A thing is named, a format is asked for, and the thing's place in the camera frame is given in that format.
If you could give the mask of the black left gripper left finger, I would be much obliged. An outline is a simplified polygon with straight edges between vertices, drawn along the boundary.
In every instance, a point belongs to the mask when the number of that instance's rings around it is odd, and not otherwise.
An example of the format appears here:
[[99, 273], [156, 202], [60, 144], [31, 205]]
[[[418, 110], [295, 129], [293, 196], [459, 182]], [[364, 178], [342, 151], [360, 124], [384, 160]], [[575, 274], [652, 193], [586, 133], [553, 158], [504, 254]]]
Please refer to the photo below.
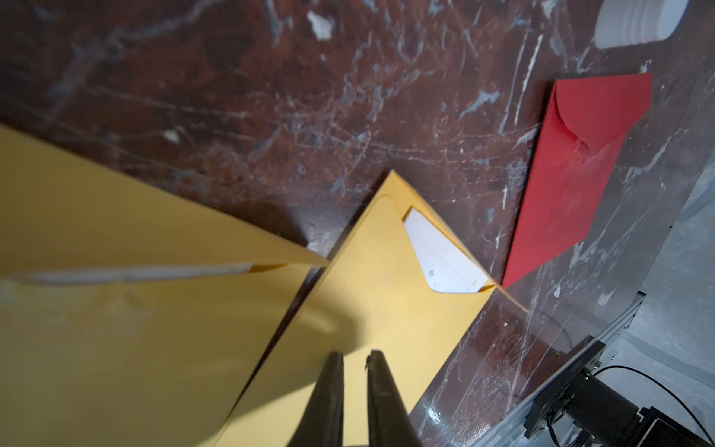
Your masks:
[[344, 432], [344, 355], [331, 352], [288, 445], [341, 447]]

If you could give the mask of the white glue stick cap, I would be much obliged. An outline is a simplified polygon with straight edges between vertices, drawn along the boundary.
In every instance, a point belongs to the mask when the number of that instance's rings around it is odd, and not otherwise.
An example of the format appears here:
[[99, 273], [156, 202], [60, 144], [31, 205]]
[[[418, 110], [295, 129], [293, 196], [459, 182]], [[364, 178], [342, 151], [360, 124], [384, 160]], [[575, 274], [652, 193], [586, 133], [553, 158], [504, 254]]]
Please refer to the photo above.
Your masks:
[[595, 46], [608, 50], [666, 40], [688, 4], [688, 0], [604, 0], [595, 26]]

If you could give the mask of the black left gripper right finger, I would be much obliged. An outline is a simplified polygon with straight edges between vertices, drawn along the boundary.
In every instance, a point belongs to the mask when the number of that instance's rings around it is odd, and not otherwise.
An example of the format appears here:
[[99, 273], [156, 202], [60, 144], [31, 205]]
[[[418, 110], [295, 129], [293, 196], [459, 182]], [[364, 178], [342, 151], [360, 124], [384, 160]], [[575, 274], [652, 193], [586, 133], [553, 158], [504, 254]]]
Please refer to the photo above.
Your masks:
[[422, 446], [398, 392], [385, 354], [380, 350], [372, 350], [366, 368], [369, 445]]

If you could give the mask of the red envelope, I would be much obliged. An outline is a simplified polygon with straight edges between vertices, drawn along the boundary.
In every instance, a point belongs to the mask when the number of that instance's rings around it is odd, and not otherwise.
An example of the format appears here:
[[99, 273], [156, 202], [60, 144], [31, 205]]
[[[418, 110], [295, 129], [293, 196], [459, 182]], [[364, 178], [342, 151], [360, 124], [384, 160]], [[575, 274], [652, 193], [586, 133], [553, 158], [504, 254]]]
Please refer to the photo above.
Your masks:
[[504, 287], [588, 236], [627, 134], [650, 109], [652, 95], [649, 73], [554, 83], [506, 261]]

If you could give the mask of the large yellow envelope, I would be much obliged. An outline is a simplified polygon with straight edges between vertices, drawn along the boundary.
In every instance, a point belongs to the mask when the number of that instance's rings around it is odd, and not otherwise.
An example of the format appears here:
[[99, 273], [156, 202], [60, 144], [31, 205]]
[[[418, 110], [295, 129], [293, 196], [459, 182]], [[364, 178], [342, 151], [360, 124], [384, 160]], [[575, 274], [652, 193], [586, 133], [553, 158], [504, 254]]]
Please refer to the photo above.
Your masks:
[[387, 357], [413, 409], [463, 335], [500, 290], [429, 286], [406, 221], [422, 215], [460, 253], [465, 245], [398, 173], [391, 172], [251, 381], [216, 439], [219, 446], [285, 446], [331, 352], [344, 356], [344, 445], [368, 441], [368, 355]]

